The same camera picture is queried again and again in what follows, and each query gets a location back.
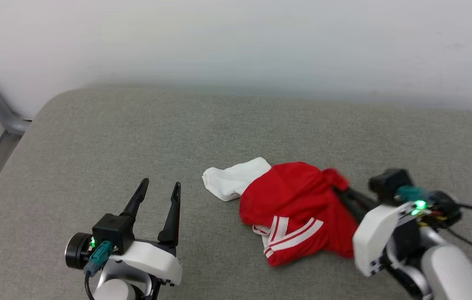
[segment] white cloth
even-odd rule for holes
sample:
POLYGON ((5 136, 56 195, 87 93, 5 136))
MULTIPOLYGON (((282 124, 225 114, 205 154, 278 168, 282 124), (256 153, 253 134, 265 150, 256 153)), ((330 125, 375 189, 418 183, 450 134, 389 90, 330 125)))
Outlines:
POLYGON ((258 157, 224 170, 211 167, 204 171, 202 178, 207 190, 223 201, 230 201, 240 197, 256 178, 270 169, 270 164, 258 157))

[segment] red garment with white stripes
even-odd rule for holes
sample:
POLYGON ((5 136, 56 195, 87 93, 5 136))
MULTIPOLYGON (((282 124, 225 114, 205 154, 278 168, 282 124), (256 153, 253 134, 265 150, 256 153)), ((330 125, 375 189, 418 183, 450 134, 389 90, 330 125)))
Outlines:
POLYGON ((319 250, 352 258, 357 224, 335 195, 348 182, 335 169, 303 162, 274 165, 241 196, 240 216, 262 235, 271 266, 287 264, 319 250))

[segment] green led light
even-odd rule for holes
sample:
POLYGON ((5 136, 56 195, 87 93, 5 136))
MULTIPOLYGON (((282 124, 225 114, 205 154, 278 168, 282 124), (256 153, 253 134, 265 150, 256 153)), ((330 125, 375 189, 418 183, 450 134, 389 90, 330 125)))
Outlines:
POLYGON ((417 200, 415 201, 415 207, 417 207, 417 209, 425 209, 427 207, 427 203, 423 200, 417 200))

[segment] camera lens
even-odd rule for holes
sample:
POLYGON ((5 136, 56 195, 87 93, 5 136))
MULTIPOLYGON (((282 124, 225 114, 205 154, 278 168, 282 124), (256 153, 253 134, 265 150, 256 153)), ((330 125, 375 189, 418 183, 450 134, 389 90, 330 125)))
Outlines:
POLYGON ((71 237, 66 247, 66 264, 69 268, 82 270, 89 260, 87 250, 90 246, 92 234, 78 232, 71 237))

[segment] gray tabletop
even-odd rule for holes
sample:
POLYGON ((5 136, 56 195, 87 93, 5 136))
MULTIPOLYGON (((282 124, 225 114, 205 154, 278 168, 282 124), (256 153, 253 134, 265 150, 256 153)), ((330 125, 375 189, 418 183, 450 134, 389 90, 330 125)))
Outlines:
MULTIPOLYGON (((0 175, 0 298, 87 299, 64 248, 104 213, 119 213, 141 179, 150 186, 135 233, 156 239, 182 183, 184 275, 160 299, 398 299, 386 273, 364 278, 323 252, 270 268, 238 200, 203 186, 208 167, 264 157, 335 167, 351 186, 388 167, 472 204, 472 111, 201 95, 144 89, 67 92, 43 108, 0 175)), ((472 212, 455 230, 472 239, 472 212)), ((472 249, 457 242, 472 260, 472 249)))

